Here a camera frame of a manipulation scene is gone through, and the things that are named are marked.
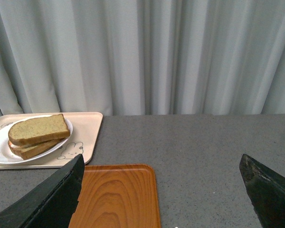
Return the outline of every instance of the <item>bread slice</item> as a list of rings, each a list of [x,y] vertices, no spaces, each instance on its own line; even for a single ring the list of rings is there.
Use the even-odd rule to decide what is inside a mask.
[[[36,144],[70,136],[63,114],[28,119],[14,124],[9,140],[17,146]]]
[[[26,145],[26,146],[13,145],[12,142],[9,140],[8,145],[13,154],[21,157],[23,160],[26,160],[49,150],[50,148],[52,148],[62,140],[63,139],[53,139],[47,142],[42,142],[42,143],[40,142],[34,145]]]

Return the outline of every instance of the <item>curtain fold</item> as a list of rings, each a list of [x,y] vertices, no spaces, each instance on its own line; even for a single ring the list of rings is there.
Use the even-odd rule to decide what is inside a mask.
[[[0,116],[285,113],[285,0],[0,0]]]

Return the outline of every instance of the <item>orange wooden tray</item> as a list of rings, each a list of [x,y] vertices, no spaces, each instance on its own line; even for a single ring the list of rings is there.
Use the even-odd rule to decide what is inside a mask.
[[[86,166],[69,228],[160,228],[154,170],[144,164]]]

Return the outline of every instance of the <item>tray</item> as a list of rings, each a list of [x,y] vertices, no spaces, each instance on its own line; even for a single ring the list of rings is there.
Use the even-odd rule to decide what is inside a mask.
[[[160,228],[154,170],[144,164],[86,166],[69,228]]]
[[[15,121],[38,115],[57,114],[16,114],[4,115],[0,117],[0,129]],[[93,155],[93,150],[97,140],[99,128],[103,115],[97,112],[88,113],[63,113],[64,117],[71,121],[73,133],[63,147],[40,159],[22,164],[0,164],[0,170],[7,169],[37,169],[37,168],[60,168],[74,158],[78,152],[82,153],[85,164]]]

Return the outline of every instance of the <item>gray countertop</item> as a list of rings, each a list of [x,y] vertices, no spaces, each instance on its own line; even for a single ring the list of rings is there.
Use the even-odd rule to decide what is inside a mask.
[[[243,153],[285,177],[285,114],[105,116],[89,165],[152,166],[163,228],[261,228]],[[0,211],[55,171],[0,171]]]

